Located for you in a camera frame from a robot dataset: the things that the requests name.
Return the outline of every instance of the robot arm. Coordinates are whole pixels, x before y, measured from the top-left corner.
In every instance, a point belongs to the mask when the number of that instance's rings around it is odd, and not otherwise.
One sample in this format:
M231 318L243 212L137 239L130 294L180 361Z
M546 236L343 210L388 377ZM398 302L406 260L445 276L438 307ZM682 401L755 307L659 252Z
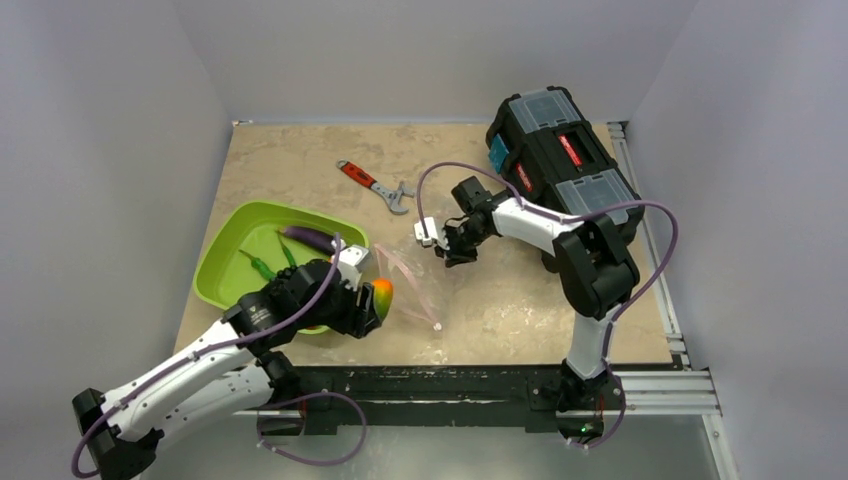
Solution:
M465 216L459 225L436 227L432 217L415 224L415 238L450 268L477 260L487 238L505 236L533 245L548 270L558 273L566 299L576 311L571 351L563 361L560 410L585 405L607 381L604 346L615 310L639 283L627 246L606 215L595 219L549 210L511 197L492 195L476 177L451 190Z
M327 325L356 338L379 327L388 305L375 297L374 285L359 284L369 258L364 247L342 250L323 294L284 328L268 332L311 301L331 273L330 263L313 260L280 271L262 290L242 296L191 345L141 377L105 393L87 389L77 395L74 411L101 478L133 478L155 460L157 449L202 425L302 395L292 364L272 349L311 326ZM270 334L257 335L261 332ZM257 338L241 341L251 335ZM221 348L207 351L210 345Z

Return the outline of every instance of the clear plastic bag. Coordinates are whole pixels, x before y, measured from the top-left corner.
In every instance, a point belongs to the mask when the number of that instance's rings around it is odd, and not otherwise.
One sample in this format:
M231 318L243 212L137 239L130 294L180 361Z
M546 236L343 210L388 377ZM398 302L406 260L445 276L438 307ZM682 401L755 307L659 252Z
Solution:
M421 248L412 237L398 246L375 244L380 276L392 282L394 296L389 316L424 321L441 331L449 312L455 275L432 249Z

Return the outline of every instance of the tabletop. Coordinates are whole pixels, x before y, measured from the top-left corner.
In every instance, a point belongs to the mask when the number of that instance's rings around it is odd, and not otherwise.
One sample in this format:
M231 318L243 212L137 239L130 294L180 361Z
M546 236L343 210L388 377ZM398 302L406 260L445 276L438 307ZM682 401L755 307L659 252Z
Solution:
M542 266L537 249L514 239L491 238L479 248L477 262L442 270L432 249L415 244L413 199L402 200L410 207L408 214L392 215L382 198L336 167L339 159L348 159L389 188L400 181L414 187L421 172L440 161L490 170L486 128L476 124L237 126L203 251L236 208L249 201L271 200L359 225L372 244L420 262L440 275L441 282L428 295L443 298L439 302L441 331L390 311L383 326L364 339L332 331L297 335L283 348L295 365L559 363L571 343L574 310L563 295L559 277ZM606 126L595 125L594 129L612 154ZM472 174L453 167L435 170L419 192L425 214L436 217L439 224L461 215L450 190ZM502 189L477 176L490 191ZM630 251L644 281L650 270L640 242L637 237ZM220 309L191 292L175 351L197 338L220 315ZM654 295L644 295L622 315L611 357L615 363L670 361Z

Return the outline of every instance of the red label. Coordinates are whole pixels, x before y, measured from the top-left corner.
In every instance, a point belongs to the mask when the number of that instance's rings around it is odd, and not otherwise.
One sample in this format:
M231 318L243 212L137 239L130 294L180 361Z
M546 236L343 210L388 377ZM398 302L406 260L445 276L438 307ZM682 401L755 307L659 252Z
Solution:
M559 143L562 144L562 148L568 153L568 156L571 157L571 163L574 164L575 167L580 167L583 165L583 160L580 160L580 157L577 155L577 152L574 151L574 147L571 146L571 142L568 141L568 138L565 135L559 135Z
M518 170L518 178L521 179L521 183L524 184L524 188L527 189L528 192L532 192L533 184L530 183L530 177L528 177L527 173L524 172L524 168L520 163L518 164L518 167L516 167L516 170Z

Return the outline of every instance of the black toolbox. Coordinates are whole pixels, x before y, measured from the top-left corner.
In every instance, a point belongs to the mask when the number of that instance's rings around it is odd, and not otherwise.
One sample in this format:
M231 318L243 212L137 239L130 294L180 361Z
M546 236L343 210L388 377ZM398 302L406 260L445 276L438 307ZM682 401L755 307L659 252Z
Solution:
M523 197L551 210L582 215L639 199L563 87L504 100L486 145L495 171ZM640 206L608 215L630 243L644 213Z

